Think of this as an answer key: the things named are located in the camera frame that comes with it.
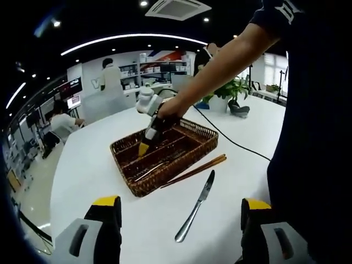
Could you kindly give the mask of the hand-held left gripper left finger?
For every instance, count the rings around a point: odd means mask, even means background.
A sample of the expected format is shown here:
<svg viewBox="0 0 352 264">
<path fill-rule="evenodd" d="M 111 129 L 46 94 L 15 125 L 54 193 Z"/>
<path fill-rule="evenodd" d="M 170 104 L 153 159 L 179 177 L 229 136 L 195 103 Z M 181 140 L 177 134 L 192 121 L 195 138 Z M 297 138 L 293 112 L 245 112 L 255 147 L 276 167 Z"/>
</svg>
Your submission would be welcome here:
<svg viewBox="0 0 352 264">
<path fill-rule="evenodd" d="M 55 239 L 52 263 L 120 263 L 122 209 L 119 196 L 97 199 Z"/>
</svg>

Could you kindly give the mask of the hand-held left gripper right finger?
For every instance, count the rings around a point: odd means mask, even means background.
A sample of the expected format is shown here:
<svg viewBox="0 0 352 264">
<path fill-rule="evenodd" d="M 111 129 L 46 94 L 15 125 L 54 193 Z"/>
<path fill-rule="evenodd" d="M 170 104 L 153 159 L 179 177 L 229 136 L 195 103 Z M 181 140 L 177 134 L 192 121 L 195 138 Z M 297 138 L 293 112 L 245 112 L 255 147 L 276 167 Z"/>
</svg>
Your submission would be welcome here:
<svg viewBox="0 0 352 264">
<path fill-rule="evenodd" d="M 241 202 L 241 263 L 309 263 L 305 239 L 264 201 Z"/>
</svg>

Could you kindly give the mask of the person's right hand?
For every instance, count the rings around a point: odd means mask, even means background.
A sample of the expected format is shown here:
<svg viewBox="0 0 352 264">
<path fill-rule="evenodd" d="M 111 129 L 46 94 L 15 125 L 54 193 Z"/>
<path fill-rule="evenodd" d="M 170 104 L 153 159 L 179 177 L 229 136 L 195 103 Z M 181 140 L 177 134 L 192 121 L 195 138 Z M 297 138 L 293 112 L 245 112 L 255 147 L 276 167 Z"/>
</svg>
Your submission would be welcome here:
<svg viewBox="0 0 352 264">
<path fill-rule="evenodd" d="M 175 97 L 166 101 L 158 110 L 157 117 L 159 119 L 171 119 L 171 118 L 182 118 L 183 115 L 188 111 L 190 104 L 187 99 L 182 95 L 176 95 Z"/>
</svg>

